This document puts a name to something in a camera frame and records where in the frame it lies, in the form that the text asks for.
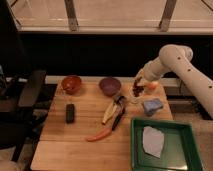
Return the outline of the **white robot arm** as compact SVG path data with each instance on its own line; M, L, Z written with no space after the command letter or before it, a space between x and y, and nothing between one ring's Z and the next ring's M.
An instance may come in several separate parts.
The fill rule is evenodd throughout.
M192 58L193 51L188 46L165 45L157 58L139 70L136 79L142 77L149 82L157 81L164 74L174 72L213 119L213 80L191 64Z

